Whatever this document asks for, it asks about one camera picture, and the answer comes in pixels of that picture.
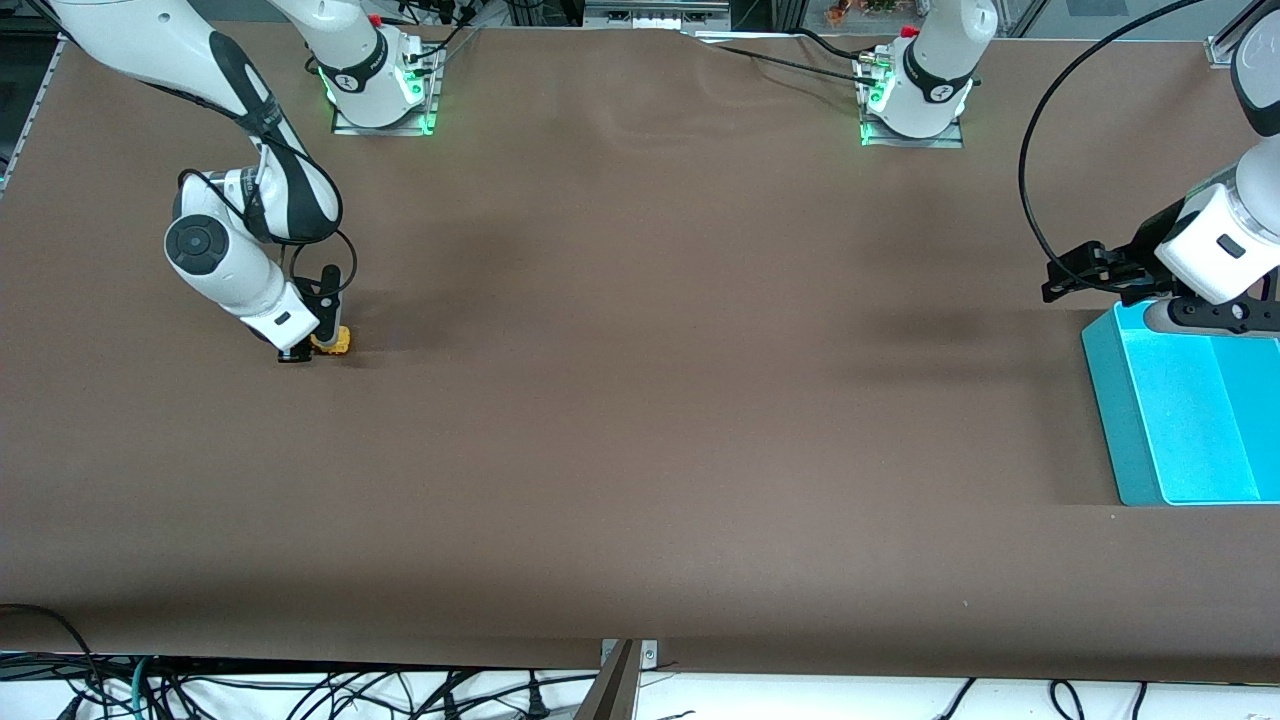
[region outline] turquoise plastic container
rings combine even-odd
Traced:
[[[1156,333],[1147,305],[1082,333],[1120,501],[1280,502],[1280,341]]]

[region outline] brown table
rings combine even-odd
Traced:
[[[228,32],[342,187],[355,352],[279,366],[169,270],[178,170],[252,150],[69,50],[0,204],[3,600],[138,652],[1280,678],[1276,511],[1120,506],[1107,299],[1038,299],[1016,147],[1082,45],[996,42],[919,151],[662,31],[489,31],[435,137],[334,137],[288,26]],[[1060,249],[1252,142],[1198,45],[1078,74],[1032,155]]]

